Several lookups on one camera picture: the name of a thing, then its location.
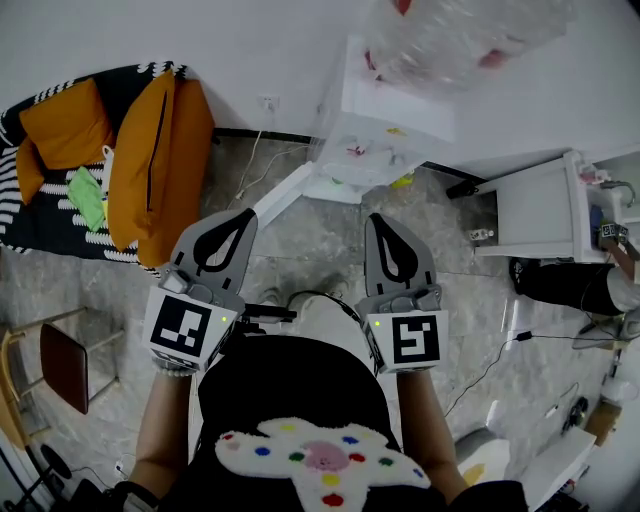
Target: faucet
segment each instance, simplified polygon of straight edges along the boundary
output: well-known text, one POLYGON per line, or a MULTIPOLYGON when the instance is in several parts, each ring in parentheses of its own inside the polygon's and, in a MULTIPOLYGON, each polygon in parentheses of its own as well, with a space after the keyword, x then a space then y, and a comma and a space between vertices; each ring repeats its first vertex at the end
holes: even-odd
POLYGON ((627 187, 631 192, 631 201, 627 203, 627 208, 631 208, 633 203, 636 202, 636 191, 633 188, 633 185, 628 181, 605 181, 604 183, 600 183, 600 188, 617 188, 617 187, 627 187))

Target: white marker cube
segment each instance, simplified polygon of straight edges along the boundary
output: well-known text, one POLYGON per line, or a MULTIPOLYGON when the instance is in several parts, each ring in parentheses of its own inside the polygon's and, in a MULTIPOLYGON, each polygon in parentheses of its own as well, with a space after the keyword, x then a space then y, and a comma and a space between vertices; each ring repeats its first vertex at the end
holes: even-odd
POLYGON ((143 343, 156 357, 206 371, 238 314, 162 288, 151 288, 143 343))
POLYGON ((364 332, 380 373, 424 370, 446 359, 449 313, 371 314, 364 332))

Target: green cloth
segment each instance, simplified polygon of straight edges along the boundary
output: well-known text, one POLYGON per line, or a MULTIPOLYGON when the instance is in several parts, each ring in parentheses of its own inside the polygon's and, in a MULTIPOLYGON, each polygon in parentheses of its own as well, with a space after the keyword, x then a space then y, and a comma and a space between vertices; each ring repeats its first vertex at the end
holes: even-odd
POLYGON ((80 167, 69 182, 69 201, 80 210, 87 227, 96 232, 104 222, 102 190, 86 167, 80 167))

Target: black baseboard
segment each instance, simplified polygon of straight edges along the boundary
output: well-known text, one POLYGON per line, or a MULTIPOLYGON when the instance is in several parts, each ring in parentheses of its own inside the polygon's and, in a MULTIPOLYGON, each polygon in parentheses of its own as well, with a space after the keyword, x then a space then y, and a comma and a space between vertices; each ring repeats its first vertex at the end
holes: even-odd
MULTIPOLYGON (((243 130, 238 128, 216 128, 213 133, 214 141, 217 137, 246 137, 249 139, 255 139, 258 136, 257 130, 243 130)), ((268 140, 281 140, 283 142, 297 142, 299 144, 310 144, 311 137, 306 135, 293 135, 292 133, 281 133, 281 132, 262 132, 260 136, 261 139, 268 140)), ((473 176, 464 171, 460 171, 458 169, 454 169, 452 167, 447 167, 446 165, 436 164, 435 162, 425 162, 422 164, 422 167, 427 167, 429 169, 433 169, 434 171, 443 172, 445 174, 449 174, 451 176, 456 176, 463 180, 471 180, 475 184, 485 183, 487 180, 482 178, 478 178, 477 176, 473 176)))

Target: black t-shirt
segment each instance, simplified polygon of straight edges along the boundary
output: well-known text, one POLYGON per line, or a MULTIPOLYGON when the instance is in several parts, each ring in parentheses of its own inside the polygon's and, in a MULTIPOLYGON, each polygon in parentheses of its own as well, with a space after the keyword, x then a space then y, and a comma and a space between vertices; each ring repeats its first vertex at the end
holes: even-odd
MULTIPOLYGON (((200 448, 162 500, 160 511, 302 510, 292 480, 242 476, 226 469, 216 456, 222 436, 229 437, 229 432, 264 436, 257 426, 268 420, 295 417, 330 429, 361 425, 385 436, 387 448, 399 451, 382 389, 349 352, 289 336, 238 338, 229 345, 226 356, 207 372, 199 388, 204 419, 200 448)), ((327 509, 342 508, 333 505, 327 509)), ((472 507, 527 510, 517 482, 472 487, 449 510, 472 507)), ((371 487, 364 506, 365 511, 445 509, 442 495, 434 488, 408 485, 371 487)))

